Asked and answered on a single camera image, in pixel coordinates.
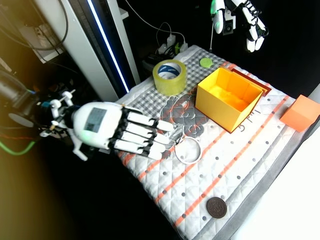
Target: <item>open yellow container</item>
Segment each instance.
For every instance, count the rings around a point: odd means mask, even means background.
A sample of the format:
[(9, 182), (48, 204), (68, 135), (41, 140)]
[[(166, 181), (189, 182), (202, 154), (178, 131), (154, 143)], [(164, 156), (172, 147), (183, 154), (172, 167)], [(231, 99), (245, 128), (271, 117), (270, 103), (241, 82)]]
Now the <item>open yellow container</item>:
[(232, 133), (262, 94), (261, 88), (243, 76), (220, 67), (198, 84), (195, 107)]

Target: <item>white robotic hand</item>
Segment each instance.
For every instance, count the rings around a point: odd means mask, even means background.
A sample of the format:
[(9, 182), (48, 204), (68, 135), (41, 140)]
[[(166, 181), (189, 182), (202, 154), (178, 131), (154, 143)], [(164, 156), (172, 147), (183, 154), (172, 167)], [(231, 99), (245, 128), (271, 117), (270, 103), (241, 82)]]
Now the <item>white robotic hand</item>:
[(72, 116), (73, 133), (82, 143), (100, 149), (118, 149), (155, 160), (162, 158), (170, 139), (157, 132), (173, 131), (166, 121), (143, 115), (113, 102), (90, 102)]
[(269, 34), (268, 28), (258, 17), (260, 13), (249, 0), (213, 0), (211, 3), (212, 27), (217, 34), (224, 30), (228, 20), (233, 19), (232, 29), (236, 28), (234, 15), (244, 19), (246, 47), (251, 53), (261, 48)]

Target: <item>quilted mat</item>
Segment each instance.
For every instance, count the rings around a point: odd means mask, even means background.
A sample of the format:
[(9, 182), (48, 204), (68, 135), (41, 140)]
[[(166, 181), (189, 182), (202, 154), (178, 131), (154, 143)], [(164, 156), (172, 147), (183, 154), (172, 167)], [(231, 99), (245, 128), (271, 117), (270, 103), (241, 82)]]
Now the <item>quilted mat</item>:
[[(229, 239), (228, 223), (234, 221), (240, 206), (295, 133), (279, 120), (294, 99), (202, 48), (192, 46), (188, 51), (192, 54), (176, 58), (187, 68), (184, 92), (164, 96), (150, 83), (140, 89), (138, 86), (139, 93), (129, 95), (123, 102), (151, 117), (182, 124), (184, 134), (200, 142), (201, 160), (185, 165), (178, 160), (173, 147), (167, 149), (161, 160), (125, 152), (119, 152), (119, 156), (183, 239)], [(201, 67), (202, 58), (212, 59), (213, 65)], [(197, 84), (219, 66), (236, 68), (272, 88), (231, 134), (194, 107)], [(226, 202), (227, 213), (223, 218), (209, 215), (206, 203), (212, 197)]]

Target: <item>clear packing tape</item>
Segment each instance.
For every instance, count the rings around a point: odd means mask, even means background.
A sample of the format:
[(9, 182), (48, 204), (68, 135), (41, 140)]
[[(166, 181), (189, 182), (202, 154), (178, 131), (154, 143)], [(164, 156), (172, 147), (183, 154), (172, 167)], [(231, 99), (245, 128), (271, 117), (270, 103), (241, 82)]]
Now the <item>clear packing tape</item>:
[(186, 87), (187, 69), (178, 60), (159, 62), (152, 71), (155, 88), (166, 96), (180, 94)]

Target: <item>oreo cookie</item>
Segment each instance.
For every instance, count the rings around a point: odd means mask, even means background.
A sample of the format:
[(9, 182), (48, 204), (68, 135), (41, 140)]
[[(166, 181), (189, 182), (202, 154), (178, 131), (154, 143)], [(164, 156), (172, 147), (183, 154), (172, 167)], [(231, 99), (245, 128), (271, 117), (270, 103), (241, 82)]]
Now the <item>oreo cookie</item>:
[(227, 205), (219, 197), (212, 197), (206, 202), (206, 209), (215, 219), (224, 217), (227, 213)]

